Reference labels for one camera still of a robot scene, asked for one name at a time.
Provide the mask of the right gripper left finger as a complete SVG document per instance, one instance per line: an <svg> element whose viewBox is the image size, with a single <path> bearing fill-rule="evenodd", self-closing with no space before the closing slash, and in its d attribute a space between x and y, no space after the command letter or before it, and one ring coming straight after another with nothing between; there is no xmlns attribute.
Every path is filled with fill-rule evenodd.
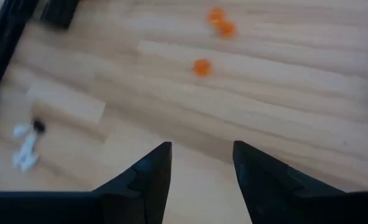
<svg viewBox="0 0 368 224"><path fill-rule="evenodd" d="M162 224L171 183L172 143L163 142L93 192L105 224Z"/></svg>

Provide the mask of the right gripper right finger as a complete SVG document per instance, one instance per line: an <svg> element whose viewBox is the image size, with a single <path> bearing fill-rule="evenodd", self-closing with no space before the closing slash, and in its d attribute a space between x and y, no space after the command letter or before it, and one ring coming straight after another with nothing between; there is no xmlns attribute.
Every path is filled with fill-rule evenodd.
<svg viewBox="0 0 368 224"><path fill-rule="evenodd" d="M253 224L315 224L320 199L346 194L243 141L234 142L233 160Z"/></svg>

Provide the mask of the black plastic mesh basket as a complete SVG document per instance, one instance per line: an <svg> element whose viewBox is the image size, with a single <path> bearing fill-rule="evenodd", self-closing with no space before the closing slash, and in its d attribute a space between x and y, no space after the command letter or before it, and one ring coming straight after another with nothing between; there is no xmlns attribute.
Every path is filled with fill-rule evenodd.
<svg viewBox="0 0 368 224"><path fill-rule="evenodd" d="M40 21L59 29L68 29L80 0L47 0Z"/></svg>

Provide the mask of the small black plastic decoration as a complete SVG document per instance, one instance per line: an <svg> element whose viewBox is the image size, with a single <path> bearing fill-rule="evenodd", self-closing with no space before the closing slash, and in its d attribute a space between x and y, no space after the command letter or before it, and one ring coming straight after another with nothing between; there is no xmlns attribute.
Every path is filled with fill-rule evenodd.
<svg viewBox="0 0 368 224"><path fill-rule="evenodd" d="M34 119L32 122L33 129L36 133L44 133L46 130L45 124L42 122L41 119Z"/></svg>

